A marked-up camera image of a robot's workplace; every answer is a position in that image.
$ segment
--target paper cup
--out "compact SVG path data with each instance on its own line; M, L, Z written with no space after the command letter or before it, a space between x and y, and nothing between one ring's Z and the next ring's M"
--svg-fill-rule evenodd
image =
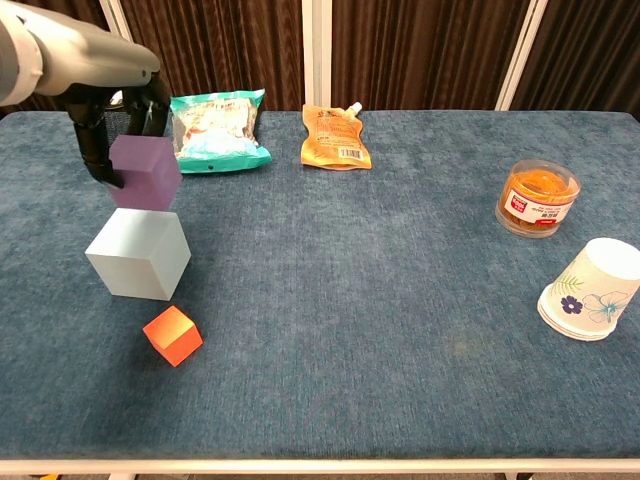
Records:
M538 312L554 330L576 340L613 332L640 286L640 251L613 238L595 238L548 285Z

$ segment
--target blue tablecloth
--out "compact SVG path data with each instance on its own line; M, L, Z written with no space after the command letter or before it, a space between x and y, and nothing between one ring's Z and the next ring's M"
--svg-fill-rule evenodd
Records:
M179 368L84 250L114 210L64 113L0 123L0 458L640 457L640 299L606 340L537 298L591 238L640 244L640 126L624 114L364 112L374 169L303 168L298 113L263 113L273 163L186 177L193 257L172 299L204 346ZM511 165L567 165L553 237L503 229Z

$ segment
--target snack bag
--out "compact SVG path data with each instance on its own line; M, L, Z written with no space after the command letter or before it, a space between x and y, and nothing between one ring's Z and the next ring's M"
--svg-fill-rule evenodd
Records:
M346 111L304 105L302 120L309 136L302 144L302 164L328 170L370 169L371 156L360 140L362 122L356 118L361 109L359 102Z
M173 146L182 173L232 172L271 162L253 136L264 89L171 99Z

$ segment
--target white cube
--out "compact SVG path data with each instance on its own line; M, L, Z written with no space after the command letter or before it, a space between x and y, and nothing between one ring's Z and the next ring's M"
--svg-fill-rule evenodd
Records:
M118 208L85 254L112 295L169 300L191 252L178 216Z

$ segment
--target white table frame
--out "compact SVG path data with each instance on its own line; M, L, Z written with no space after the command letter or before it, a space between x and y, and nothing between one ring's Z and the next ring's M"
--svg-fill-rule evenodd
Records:
M420 474L592 472L640 473L640 458L443 459L443 460L0 460L0 475L106 474Z

